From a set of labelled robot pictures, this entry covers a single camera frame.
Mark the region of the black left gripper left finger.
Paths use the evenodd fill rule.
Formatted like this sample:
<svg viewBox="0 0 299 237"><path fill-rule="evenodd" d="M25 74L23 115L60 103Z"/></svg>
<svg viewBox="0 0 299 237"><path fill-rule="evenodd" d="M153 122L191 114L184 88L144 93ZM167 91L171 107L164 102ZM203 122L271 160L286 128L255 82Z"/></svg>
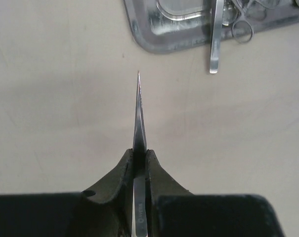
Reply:
<svg viewBox="0 0 299 237"><path fill-rule="evenodd" d="M128 149L118 164L83 191L86 237L130 237L132 229L133 154Z"/></svg>

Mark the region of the beige cloth wrap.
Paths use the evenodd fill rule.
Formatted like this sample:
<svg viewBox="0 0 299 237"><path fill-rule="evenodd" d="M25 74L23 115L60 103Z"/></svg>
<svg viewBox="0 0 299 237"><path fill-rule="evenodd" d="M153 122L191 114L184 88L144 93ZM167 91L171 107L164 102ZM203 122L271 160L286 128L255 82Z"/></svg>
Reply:
<svg viewBox="0 0 299 237"><path fill-rule="evenodd" d="M0 0L0 193L80 191L132 146L197 194L255 193L299 237L299 24L168 55L120 0Z"/></svg>

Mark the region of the pointed steel tweezers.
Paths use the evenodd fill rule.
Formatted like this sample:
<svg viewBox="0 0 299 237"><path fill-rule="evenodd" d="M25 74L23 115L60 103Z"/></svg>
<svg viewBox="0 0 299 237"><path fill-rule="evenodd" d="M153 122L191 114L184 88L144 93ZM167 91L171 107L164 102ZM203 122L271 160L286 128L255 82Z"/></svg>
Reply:
<svg viewBox="0 0 299 237"><path fill-rule="evenodd" d="M146 237L148 236L145 207L145 155L147 152L147 142L142 109L140 72L137 73L135 122L132 151L135 165L133 181L135 235L137 237Z"/></svg>

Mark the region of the blunt steel forceps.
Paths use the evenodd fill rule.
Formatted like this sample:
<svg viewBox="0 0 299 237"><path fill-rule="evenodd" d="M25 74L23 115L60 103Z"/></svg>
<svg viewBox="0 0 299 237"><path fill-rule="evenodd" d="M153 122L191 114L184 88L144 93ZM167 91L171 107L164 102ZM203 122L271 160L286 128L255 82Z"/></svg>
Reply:
<svg viewBox="0 0 299 237"><path fill-rule="evenodd" d="M210 73L216 74L219 68L219 53L223 22L224 0L213 0L211 10L211 51Z"/></svg>

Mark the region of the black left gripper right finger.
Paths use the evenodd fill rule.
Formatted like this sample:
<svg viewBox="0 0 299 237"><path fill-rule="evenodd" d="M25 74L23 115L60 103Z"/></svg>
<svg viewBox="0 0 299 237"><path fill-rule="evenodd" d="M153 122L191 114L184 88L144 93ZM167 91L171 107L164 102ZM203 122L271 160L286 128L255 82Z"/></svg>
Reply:
<svg viewBox="0 0 299 237"><path fill-rule="evenodd" d="M153 150L148 150L145 156L146 174L146 216L148 235L160 237L195 237L196 220L193 208L196 206L196 196L177 183L159 164ZM163 206L171 202L175 210L171 214L163 214L160 219L157 201L163 198Z"/></svg>

